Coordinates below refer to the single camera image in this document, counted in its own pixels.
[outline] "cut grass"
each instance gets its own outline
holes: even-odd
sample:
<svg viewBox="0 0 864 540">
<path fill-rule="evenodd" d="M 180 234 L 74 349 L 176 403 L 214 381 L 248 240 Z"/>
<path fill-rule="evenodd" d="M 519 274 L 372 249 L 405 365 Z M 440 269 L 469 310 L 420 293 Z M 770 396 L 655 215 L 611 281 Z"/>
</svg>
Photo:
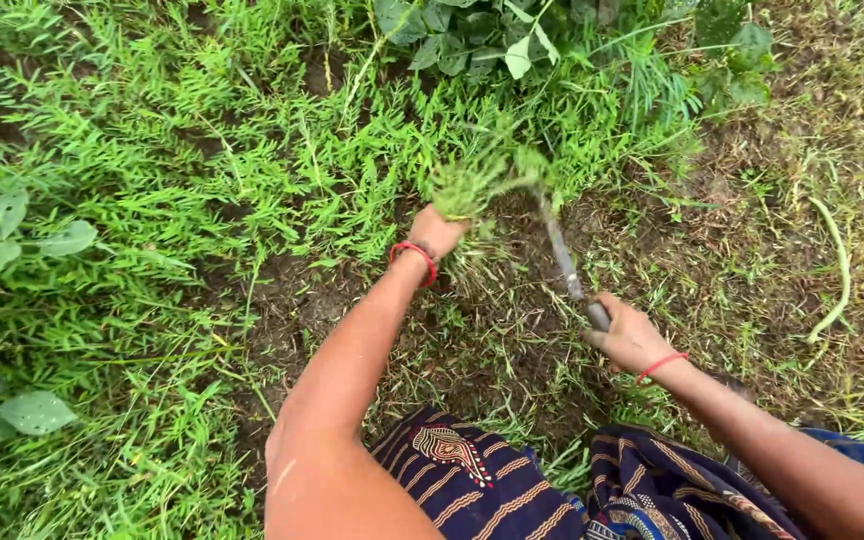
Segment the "cut grass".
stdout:
<svg viewBox="0 0 864 540">
<path fill-rule="evenodd" d="M 692 60 L 657 63 L 642 34 L 523 92 L 414 76 L 363 6 L 308 4 L 1 3 L 0 191 L 27 187 L 34 219 L 88 219 L 115 254 L 0 281 L 8 391 L 53 390 L 81 418 L 0 446 L 0 536 L 258 536 L 270 412 L 380 273 L 432 166 L 473 155 L 467 126 L 504 115 L 553 157 L 557 203 L 584 193 L 561 222 L 587 287 L 647 310 L 779 417 L 864 438 L 864 3 L 757 13 L 782 53 L 774 101 L 701 137 L 676 86 L 642 76 Z M 653 94 L 650 117 L 635 95 Z M 854 281 L 815 347 L 841 283 L 810 195 Z M 366 435 L 431 403 L 537 448 L 580 493 L 582 443 L 605 422 L 715 452 L 582 343 L 528 209 L 497 201 L 489 234 L 416 297 Z"/>
</svg>

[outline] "person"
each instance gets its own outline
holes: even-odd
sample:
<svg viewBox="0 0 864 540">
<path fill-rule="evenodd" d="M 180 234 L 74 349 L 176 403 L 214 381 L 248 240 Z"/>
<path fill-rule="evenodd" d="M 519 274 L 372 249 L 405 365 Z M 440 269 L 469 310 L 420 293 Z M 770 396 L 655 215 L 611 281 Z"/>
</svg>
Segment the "person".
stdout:
<svg viewBox="0 0 864 540">
<path fill-rule="evenodd" d="M 864 538 L 864 445 L 773 418 L 608 293 L 597 299 L 612 325 L 589 334 L 593 345 L 647 372 L 755 478 L 651 429 L 608 425 L 592 439 L 580 501 L 533 456 L 432 408 L 367 447 L 359 430 L 408 304 L 465 230 L 431 205 L 415 215 L 410 243 L 309 361 L 265 448 L 268 537 Z"/>
</svg>

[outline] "forearm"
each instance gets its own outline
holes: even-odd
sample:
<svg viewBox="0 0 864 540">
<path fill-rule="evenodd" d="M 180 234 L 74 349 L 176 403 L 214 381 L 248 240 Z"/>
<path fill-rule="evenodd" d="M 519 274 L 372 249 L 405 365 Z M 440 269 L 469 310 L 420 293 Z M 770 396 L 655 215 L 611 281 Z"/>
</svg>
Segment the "forearm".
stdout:
<svg viewBox="0 0 864 540">
<path fill-rule="evenodd" d="M 690 365 L 653 379 L 778 497 L 828 538 L 864 537 L 864 466 L 773 418 Z"/>
<path fill-rule="evenodd" d="M 418 253 L 402 252 L 312 356 L 276 425 L 355 436 L 426 268 Z"/>
</svg>

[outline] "red wrist band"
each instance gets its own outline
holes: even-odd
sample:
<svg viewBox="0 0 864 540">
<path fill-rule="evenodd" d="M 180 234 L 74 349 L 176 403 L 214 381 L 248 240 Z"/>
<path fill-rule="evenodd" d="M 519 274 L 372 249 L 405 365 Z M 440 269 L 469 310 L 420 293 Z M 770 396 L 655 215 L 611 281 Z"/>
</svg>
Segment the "red wrist band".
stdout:
<svg viewBox="0 0 864 540">
<path fill-rule="evenodd" d="M 667 363 L 672 362 L 672 361 L 676 361 L 678 359 L 688 360 L 689 359 L 689 353 L 688 352 L 676 352 L 675 354 L 669 354 L 665 358 L 659 360 L 658 362 L 655 362 L 654 364 L 652 364 L 651 366 L 646 368 L 646 370 L 643 371 L 642 374 L 640 374 L 638 376 L 638 380 L 635 381 L 635 384 L 640 385 L 642 383 L 642 380 L 645 379 L 646 376 L 648 376 L 650 373 L 663 367 Z"/>
<path fill-rule="evenodd" d="M 435 283 L 436 278 L 436 270 L 435 270 L 435 262 L 432 260 L 432 257 L 429 256 L 429 253 L 426 252 L 423 248 L 413 244 L 412 242 L 399 242 L 393 246 L 391 246 L 391 250 L 389 251 L 389 264 L 392 264 L 396 261 L 396 258 L 402 253 L 402 250 L 412 250 L 418 252 L 422 255 L 422 258 L 425 259 L 425 264 L 429 267 L 429 278 L 425 280 L 425 283 L 420 285 L 420 287 L 427 288 Z"/>
</svg>

